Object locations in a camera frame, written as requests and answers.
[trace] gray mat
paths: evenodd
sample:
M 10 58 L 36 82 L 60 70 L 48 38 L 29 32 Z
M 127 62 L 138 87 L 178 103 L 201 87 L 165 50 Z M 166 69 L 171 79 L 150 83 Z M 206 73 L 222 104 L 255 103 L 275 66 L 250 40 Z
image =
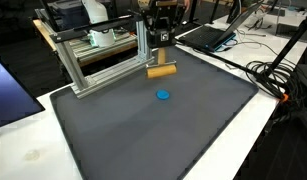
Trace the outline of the gray mat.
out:
M 51 95 L 85 179 L 183 178 L 258 91 L 176 47 L 167 54 L 176 75 L 148 80 L 143 69 L 81 100 L 70 88 Z

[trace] blue disc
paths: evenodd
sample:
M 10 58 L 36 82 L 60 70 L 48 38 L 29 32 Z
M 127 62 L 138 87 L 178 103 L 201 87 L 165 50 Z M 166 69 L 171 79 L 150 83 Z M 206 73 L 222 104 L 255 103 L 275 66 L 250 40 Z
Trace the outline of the blue disc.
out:
M 157 98 L 161 99 L 161 100 L 166 100 L 170 97 L 169 92 L 165 91 L 165 90 L 158 90 L 156 92 L 156 96 Z

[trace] white device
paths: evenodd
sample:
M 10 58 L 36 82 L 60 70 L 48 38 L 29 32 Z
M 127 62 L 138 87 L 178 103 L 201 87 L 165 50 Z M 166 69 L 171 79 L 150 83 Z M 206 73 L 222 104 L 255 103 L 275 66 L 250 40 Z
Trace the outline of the white device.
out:
M 82 2 L 89 15 L 91 24 L 108 20 L 106 8 L 100 2 L 100 0 L 82 0 Z M 107 47 L 111 46 L 115 42 L 113 29 L 110 29 L 107 32 L 90 30 L 88 37 L 93 47 Z

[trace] white table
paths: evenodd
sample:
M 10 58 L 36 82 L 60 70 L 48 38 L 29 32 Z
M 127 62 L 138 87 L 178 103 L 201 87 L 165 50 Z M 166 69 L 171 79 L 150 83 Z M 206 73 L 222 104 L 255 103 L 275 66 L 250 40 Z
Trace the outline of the white table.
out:
M 225 20 L 226 17 L 215 21 L 214 26 L 227 27 L 223 23 Z M 268 31 L 259 30 L 257 33 L 260 31 L 267 37 L 250 38 L 268 44 L 277 52 L 287 42 L 286 39 L 270 35 Z M 287 58 L 297 63 L 305 47 L 305 43 L 298 43 Z M 181 48 L 236 76 L 247 79 L 240 70 L 229 70 L 218 60 L 197 54 L 187 47 Z M 250 49 L 244 45 L 223 52 L 221 56 L 242 65 L 252 60 L 272 61 L 276 57 L 265 47 Z M 0 128 L 0 180 L 81 179 L 54 114 L 49 95 L 50 93 L 38 98 L 46 108 L 44 112 Z M 232 179 L 275 109 L 277 102 L 276 99 L 263 92 L 256 94 L 221 133 L 185 179 Z M 40 157 L 36 160 L 26 160 L 25 155 L 31 150 L 37 150 Z

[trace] monitor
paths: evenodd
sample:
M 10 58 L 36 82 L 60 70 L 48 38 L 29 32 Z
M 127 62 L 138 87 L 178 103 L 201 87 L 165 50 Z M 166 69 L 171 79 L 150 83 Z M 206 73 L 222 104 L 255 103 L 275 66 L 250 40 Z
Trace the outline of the monitor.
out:
M 0 59 L 0 127 L 44 110 Z

